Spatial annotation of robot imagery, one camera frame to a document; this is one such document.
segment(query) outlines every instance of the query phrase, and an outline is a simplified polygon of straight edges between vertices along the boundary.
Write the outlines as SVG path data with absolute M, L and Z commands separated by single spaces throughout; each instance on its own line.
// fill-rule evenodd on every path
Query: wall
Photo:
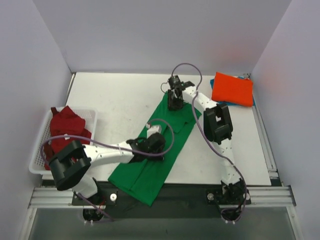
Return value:
M 31 0 L 0 5 L 0 233 L 16 240 L 38 180 L 28 170 L 38 126 L 64 104 L 71 73 Z
M 320 1 L 293 0 L 256 64 L 257 102 L 305 239 L 319 239 Z
M 74 72 L 213 75 L 250 73 L 291 0 L 33 1 Z

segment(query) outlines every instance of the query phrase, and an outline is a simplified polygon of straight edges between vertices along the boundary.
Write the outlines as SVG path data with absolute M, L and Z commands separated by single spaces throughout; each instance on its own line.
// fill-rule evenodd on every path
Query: orange cloth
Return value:
M 216 102 L 229 102 L 251 107 L 254 104 L 253 85 L 250 79 L 240 79 L 217 72 L 211 99 Z

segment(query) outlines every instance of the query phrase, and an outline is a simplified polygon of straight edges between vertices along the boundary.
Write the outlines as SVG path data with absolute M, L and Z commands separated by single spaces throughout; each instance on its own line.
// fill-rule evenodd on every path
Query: laundry basket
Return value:
M 91 139 L 95 137 L 97 116 L 98 113 L 92 108 L 80 108 L 80 107 L 70 107 L 72 111 L 85 120 L 85 128 L 91 132 Z M 56 108 L 59 112 L 64 109 L 64 107 Z M 40 146 L 48 138 L 51 137 L 50 134 L 50 121 L 53 115 L 51 110 L 49 110 L 42 122 L 39 134 L 36 138 L 35 148 L 31 156 L 29 171 L 33 174 L 41 175 L 51 175 L 51 171 L 45 169 L 45 162 L 40 155 Z

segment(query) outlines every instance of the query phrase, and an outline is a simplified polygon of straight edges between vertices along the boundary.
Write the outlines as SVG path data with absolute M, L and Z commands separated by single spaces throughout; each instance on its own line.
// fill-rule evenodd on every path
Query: purple cable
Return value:
M 194 98 L 192 99 L 192 102 L 191 102 L 191 108 L 192 108 L 192 113 L 193 113 L 193 116 L 194 116 L 194 119 L 195 119 L 195 123 L 196 123 L 196 125 L 198 126 L 201 135 L 203 136 L 205 142 L 206 142 L 207 145 L 210 147 L 210 149 L 211 149 L 215 154 L 217 154 L 219 157 L 221 157 L 221 158 L 223 158 L 223 159 L 226 159 L 226 160 L 234 167 L 235 171 L 239 174 L 239 176 L 240 176 L 240 177 L 242 178 L 242 180 L 243 180 L 243 185 L 244 185 L 244 201 L 243 201 L 243 208 L 242 208 L 242 210 L 241 210 L 241 213 L 240 213 L 239 216 L 234 220 L 235 222 L 237 222 L 237 221 L 241 218 L 241 216 L 242 216 L 242 214 L 243 214 L 243 212 L 244 212 L 244 210 L 245 210 L 245 206 L 246 206 L 247 184 L 246 184 L 245 178 L 244 178 L 244 176 L 241 174 L 241 172 L 239 171 L 239 169 L 233 164 L 233 162 L 232 162 L 228 157 L 220 154 L 217 150 L 215 150 L 215 148 L 211 145 L 210 141 L 207 139 L 204 131 L 202 130 L 202 128 L 201 128 L 201 126 L 200 126 L 199 120 L 198 120 L 197 115 L 196 115 L 196 110 L 195 110 L 195 100 L 196 100 L 196 98 L 198 97 L 198 94 L 199 94 L 198 88 L 199 88 L 200 84 L 202 83 L 202 79 L 203 79 L 201 71 L 200 71 L 199 68 L 197 68 L 195 65 L 193 65 L 193 64 L 191 64 L 191 63 L 188 63 L 188 62 L 183 62 L 183 63 L 180 63 L 179 65 L 177 65 L 177 66 L 173 69 L 173 71 L 172 71 L 172 73 L 171 73 L 171 76 L 174 75 L 175 70 L 176 70 L 179 66 L 181 66 L 181 65 L 189 65 L 189 66 L 192 66 L 192 67 L 194 67 L 194 68 L 199 72 L 199 74 L 200 74 L 200 82 L 197 84 L 197 86 L 196 86 L 196 88 L 195 88 L 195 89 L 196 89 L 196 92 L 195 92 L 195 96 L 194 96 Z M 224 211 L 227 211 L 227 210 L 230 210 L 230 209 L 237 210 L 238 208 L 239 208 L 239 207 L 237 207 L 237 208 L 225 208 L 225 209 L 223 209 L 223 210 L 221 211 L 221 217 L 223 218 L 222 213 L 223 213 Z
M 138 150 L 133 150 L 133 149 L 129 149 L 129 148 L 125 148 L 125 147 L 118 147 L 118 146 L 112 146 L 112 145 L 109 145 L 109 144 L 105 144 L 105 143 L 102 143 L 102 142 L 99 142 L 99 141 L 96 141 L 96 140 L 93 140 L 91 138 L 88 138 L 88 137 L 84 137 L 84 136 L 77 136 L 77 135 L 59 135 L 59 136 L 52 136 L 48 139 L 46 139 L 40 146 L 40 155 L 42 157 L 42 159 L 44 160 L 44 162 L 46 164 L 48 164 L 48 161 L 46 160 L 46 157 L 44 155 L 44 146 L 46 143 L 52 141 L 52 140 L 55 140 L 55 139 L 64 139 L 64 138 L 74 138 L 74 139 L 79 139 L 79 140 L 85 140 L 85 141 L 89 141 L 89 142 L 93 142 L 95 144 L 98 144 L 98 145 L 101 145 L 101 146 L 104 146 L 106 148 L 110 148 L 110 149 L 117 149 L 117 150 L 122 150 L 122 151 L 128 151 L 128 152 L 131 152 L 131 153 L 136 153 L 136 154 L 141 154 L 141 155 L 144 155 L 144 156 L 147 156 L 147 157 L 159 157 L 159 156 L 163 156 L 165 155 L 167 152 L 170 151 L 170 149 L 173 147 L 174 145 L 174 142 L 175 142 L 175 133 L 174 133 L 174 130 L 173 128 L 171 127 L 171 125 L 166 121 L 166 120 L 163 120 L 161 118 L 154 118 L 154 119 L 151 119 L 148 124 L 151 124 L 155 121 L 160 121 L 160 122 L 163 122 L 165 123 L 168 128 L 170 129 L 171 131 L 171 134 L 172 134 L 172 141 L 171 141 L 171 144 L 170 146 L 167 148 L 167 150 L 163 151 L 163 152 L 160 152 L 160 153 L 147 153 L 147 152 L 143 152 L 143 151 L 138 151 Z M 92 207 L 94 207 L 97 211 L 99 211 L 100 213 L 102 213 L 104 216 L 106 216 L 107 218 L 110 219 L 109 222 L 113 222 L 114 219 L 109 216 L 109 214 L 107 214 L 106 212 L 102 211 L 100 208 L 98 208 L 96 205 L 94 205 L 92 202 L 90 202 L 88 199 L 86 199 L 84 196 L 82 196 L 80 193 L 75 193 L 79 198 L 83 199 L 86 203 L 88 203 L 89 205 L 91 205 Z

